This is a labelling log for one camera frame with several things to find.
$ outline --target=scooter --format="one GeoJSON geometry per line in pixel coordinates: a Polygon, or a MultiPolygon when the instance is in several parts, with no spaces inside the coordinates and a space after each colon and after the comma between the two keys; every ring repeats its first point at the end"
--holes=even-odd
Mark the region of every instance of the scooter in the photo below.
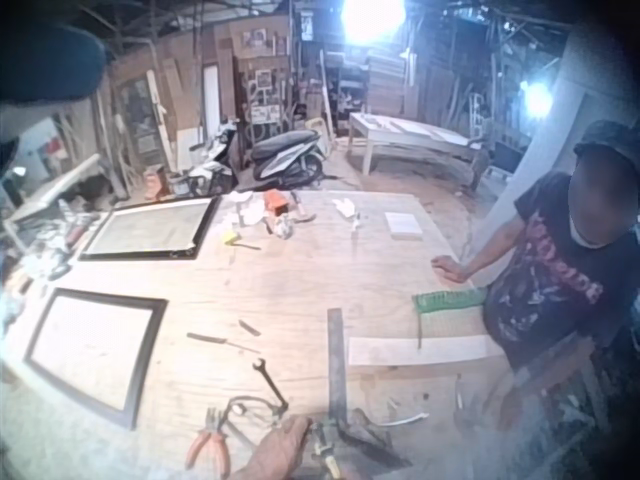
{"type": "Polygon", "coordinates": [[[229,166],[229,147],[235,136],[233,122],[220,125],[218,132],[210,138],[204,148],[204,161],[187,174],[189,190],[193,196],[211,196],[229,193],[237,181],[229,166]]]}
{"type": "MultiPolygon", "coordinates": [[[[216,183],[216,175],[228,175],[227,168],[233,177],[232,189],[238,192],[293,190],[324,178],[324,155],[318,147],[320,135],[316,131],[296,130],[256,143],[247,159],[248,166],[240,158],[236,133],[234,122],[224,123],[205,149],[207,160],[202,168],[212,172],[212,184],[216,183]]],[[[202,173],[198,168],[192,175],[202,173]]]]}

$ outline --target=black picture frame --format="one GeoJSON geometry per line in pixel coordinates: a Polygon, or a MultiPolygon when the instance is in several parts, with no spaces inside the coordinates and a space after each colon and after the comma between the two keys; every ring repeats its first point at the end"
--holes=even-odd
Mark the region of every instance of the black picture frame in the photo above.
{"type": "Polygon", "coordinates": [[[215,212],[218,210],[221,202],[220,196],[214,197],[197,197],[197,198],[177,198],[174,200],[167,200],[159,203],[150,203],[143,205],[131,205],[127,207],[117,208],[112,210],[109,213],[109,216],[102,222],[102,225],[98,227],[98,229],[94,232],[93,236],[89,240],[89,242],[85,245],[83,252],[78,257],[80,261],[123,261],[123,260],[195,260],[198,257],[198,253],[200,252],[200,246],[202,245],[202,241],[204,240],[204,236],[209,229],[209,225],[211,225],[211,221],[215,216],[215,212]],[[154,207],[158,205],[166,205],[168,203],[180,203],[180,202],[188,202],[190,200],[197,200],[203,198],[210,198],[209,205],[202,216],[202,220],[198,229],[196,230],[195,235],[193,236],[192,242],[195,245],[192,248],[188,248],[185,250],[153,250],[150,252],[120,252],[120,253],[86,253],[87,250],[91,247],[91,244],[98,237],[104,226],[109,223],[109,219],[114,213],[122,212],[125,210],[131,210],[133,208],[140,208],[144,206],[154,207]]]}
{"type": "Polygon", "coordinates": [[[158,298],[143,298],[143,297],[129,297],[124,295],[111,295],[106,293],[85,292],[81,290],[70,290],[66,288],[56,288],[51,298],[47,302],[47,305],[38,320],[27,351],[24,356],[24,362],[29,365],[35,372],[41,377],[47,380],[55,388],[67,395],[69,398],[79,403],[83,407],[93,411],[97,415],[121,425],[129,430],[134,430],[136,426],[136,418],[138,416],[138,408],[140,407],[140,399],[142,397],[142,390],[144,388],[144,379],[147,374],[147,367],[149,366],[149,360],[151,359],[151,353],[153,351],[153,345],[160,328],[160,322],[164,316],[167,304],[169,302],[164,299],[158,298]],[[77,300],[90,301],[94,303],[102,303],[107,305],[116,305],[126,308],[139,308],[143,310],[151,310],[151,316],[149,323],[142,337],[142,343],[140,344],[140,350],[133,368],[131,379],[129,380],[129,386],[127,388],[127,395],[125,399],[124,409],[118,410],[104,402],[88,395],[75,387],[72,387],[64,380],[56,377],[53,373],[47,370],[45,367],[37,363],[31,358],[38,343],[38,337],[44,323],[47,320],[47,316],[51,311],[51,308],[60,297],[74,298],[77,300]]]}

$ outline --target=motorcycle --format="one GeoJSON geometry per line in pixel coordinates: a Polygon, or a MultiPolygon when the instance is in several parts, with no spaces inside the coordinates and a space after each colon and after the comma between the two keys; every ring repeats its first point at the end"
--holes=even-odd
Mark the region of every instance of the motorcycle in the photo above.
{"type": "Polygon", "coordinates": [[[210,179],[210,193],[266,191],[272,188],[293,190],[326,178],[322,169],[324,155],[318,147],[315,130],[295,130],[258,142],[245,168],[240,158],[235,122],[221,125],[218,134],[205,148],[206,160],[190,176],[210,179]],[[231,188],[217,192],[221,176],[231,176],[231,188]]]}

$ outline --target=lumber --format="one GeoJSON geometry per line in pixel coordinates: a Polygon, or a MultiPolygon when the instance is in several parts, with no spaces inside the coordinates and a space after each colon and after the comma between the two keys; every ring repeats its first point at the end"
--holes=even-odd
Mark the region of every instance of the lumber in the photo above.
{"type": "Polygon", "coordinates": [[[417,348],[415,338],[349,339],[349,365],[352,367],[436,365],[503,354],[503,350],[488,335],[425,338],[421,349],[417,348]]]}

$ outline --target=poster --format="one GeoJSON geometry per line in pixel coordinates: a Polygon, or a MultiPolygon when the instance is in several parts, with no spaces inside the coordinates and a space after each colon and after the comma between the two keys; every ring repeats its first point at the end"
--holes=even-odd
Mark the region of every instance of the poster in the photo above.
{"type": "Polygon", "coordinates": [[[271,88],[271,70],[256,70],[256,85],[258,88],[271,88]]]}
{"type": "Polygon", "coordinates": [[[242,33],[242,47],[245,49],[264,48],[267,45],[267,29],[260,28],[242,33]]]}
{"type": "Polygon", "coordinates": [[[300,36],[304,42],[313,41],[313,12],[300,12],[300,36]]]}
{"type": "Polygon", "coordinates": [[[253,125],[280,123],[280,105],[251,107],[251,123],[253,125]]]}

